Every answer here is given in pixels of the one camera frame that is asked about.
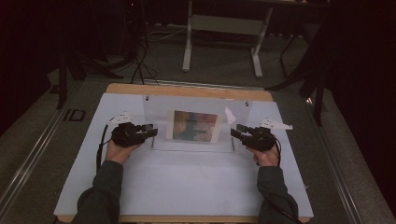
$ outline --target dark sleeve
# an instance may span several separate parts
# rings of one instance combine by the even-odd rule
[[[260,167],[257,188],[264,198],[259,213],[259,223],[295,223],[274,208],[274,206],[281,208],[281,210],[292,215],[294,218],[298,218],[297,202],[288,194],[288,188],[283,178],[283,171],[280,167]]]
[[[72,223],[117,224],[120,217],[120,194],[123,167],[114,161],[104,161],[92,187],[78,199],[78,212]]]

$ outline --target black device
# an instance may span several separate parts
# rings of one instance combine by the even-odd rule
[[[142,144],[146,139],[154,137],[158,133],[158,129],[154,129],[152,124],[134,125],[132,122],[121,123],[111,132],[111,138],[104,142],[108,124],[103,130],[102,141],[99,144],[96,153],[96,172],[99,171],[102,162],[103,146],[110,140],[113,140],[117,146],[131,147]]]
[[[270,150],[276,144],[276,138],[271,130],[264,127],[250,128],[242,124],[231,129],[231,136],[241,140],[242,145],[259,151]]]

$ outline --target dark background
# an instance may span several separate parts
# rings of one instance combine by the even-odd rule
[[[125,20],[119,13],[124,3],[118,2],[108,13],[105,5],[93,6],[90,1],[1,3],[0,8],[6,13],[0,15],[0,134],[50,88],[47,74],[58,67],[60,46],[64,43],[58,37],[66,37],[65,42],[71,42],[74,48],[102,60],[111,49],[123,53],[134,47],[133,43],[124,47],[119,36],[109,35],[121,34],[125,29]],[[203,1],[195,9],[206,14],[264,17],[263,6],[211,4]],[[148,0],[146,21],[148,25],[186,24],[186,8],[184,0]],[[118,26],[105,21],[114,21]],[[332,91],[378,186],[396,214],[395,183],[391,177],[396,170],[396,3],[337,1],[330,13],[317,8],[277,7],[268,33],[285,37],[299,34],[298,24],[302,22],[322,22],[310,48],[327,55],[305,57],[302,63],[308,68],[314,60],[327,64],[326,87]],[[137,29],[137,24],[126,29],[139,37],[141,27]]]

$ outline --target desk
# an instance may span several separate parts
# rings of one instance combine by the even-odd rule
[[[134,122],[145,122],[136,115],[146,95],[150,98],[187,96],[192,102],[206,99],[245,104],[249,101],[252,107],[247,125],[257,121],[254,117],[263,115],[281,121],[276,103],[266,91],[111,84],[64,184],[54,212],[61,221],[72,220],[80,193],[91,186],[96,148],[106,120],[122,111],[132,111]],[[273,133],[282,144],[285,183],[299,204],[301,220],[307,221],[313,216],[312,209],[287,134],[284,130]],[[258,167],[252,162],[251,154],[239,142],[234,143],[235,153],[213,153],[150,150],[147,141],[124,165],[120,221],[257,222],[262,202],[256,189]]]
[[[268,5],[266,12],[263,12],[265,19],[245,20],[236,18],[224,18],[216,16],[196,15],[192,12],[192,2],[189,1],[188,19],[187,19],[187,43],[184,52],[184,60],[182,70],[184,72],[190,71],[191,62],[191,33],[192,30],[206,30],[224,33],[242,34],[242,35],[256,35],[258,40],[256,45],[250,49],[251,58],[253,61],[254,73],[257,78],[262,78],[262,67],[260,64],[259,51],[262,47],[262,41],[265,36],[268,24],[271,19],[272,12],[276,6],[296,5],[296,6],[325,6],[324,4],[307,3],[305,0],[298,2],[295,0],[253,0],[247,2],[263,3]]]

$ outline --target hand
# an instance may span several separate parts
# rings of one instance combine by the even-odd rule
[[[120,147],[117,146],[113,140],[108,142],[107,152],[106,152],[106,160],[107,161],[115,161],[121,165],[123,165],[128,158],[130,157],[132,151],[139,148],[142,144],[134,145],[131,147]]]
[[[270,150],[263,152],[250,147],[247,147],[247,150],[254,154],[253,160],[260,166],[278,166],[279,153],[275,145]]]

